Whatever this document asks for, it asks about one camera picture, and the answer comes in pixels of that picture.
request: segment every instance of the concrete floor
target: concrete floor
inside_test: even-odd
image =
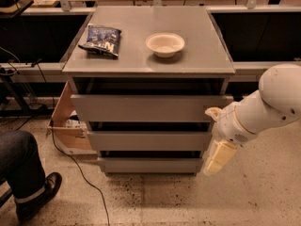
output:
[[[0,131],[24,119],[1,120]],[[47,118],[22,129],[35,135],[46,174],[58,171],[56,197],[28,225],[107,225],[100,192],[46,136]],[[119,174],[105,176],[96,155],[76,155],[86,178],[104,194],[110,225],[301,225],[300,121],[270,129],[251,141],[219,174]],[[0,209],[1,225],[18,225],[13,198]]]

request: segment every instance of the drawer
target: drawer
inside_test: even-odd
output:
[[[235,5],[235,0],[185,0],[186,6]]]
[[[184,0],[163,0],[163,6],[183,6]]]
[[[93,150],[201,151],[207,150],[210,132],[88,132]]]
[[[72,95],[81,121],[209,121],[204,110],[230,103],[226,96]]]
[[[98,158],[106,173],[194,173],[200,171],[202,159]]]
[[[120,1],[120,0],[113,0],[113,1],[108,1],[108,0],[99,0],[96,2],[97,6],[133,6],[134,1]]]
[[[135,0],[134,4],[136,6],[152,6],[153,2],[151,0]]]

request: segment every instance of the black pants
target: black pants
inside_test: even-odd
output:
[[[0,178],[8,181],[17,199],[27,198],[44,186],[37,141],[30,133],[0,133]]]

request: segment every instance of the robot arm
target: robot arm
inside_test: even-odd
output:
[[[223,109],[209,108],[206,114],[216,124],[203,172],[218,173],[235,155],[238,145],[255,139],[268,128],[284,126],[301,116],[301,66],[280,64],[267,70],[256,90],[241,102]]]

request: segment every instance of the gray drawer cabinet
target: gray drawer cabinet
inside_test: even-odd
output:
[[[212,139],[208,107],[223,107],[234,69],[204,8],[97,8],[91,22],[122,30],[118,59],[75,48],[63,72],[105,173],[197,173]],[[153,32],[186,42],[172,58],[145,46]],[[79,42],[87,38],[87,30]]]

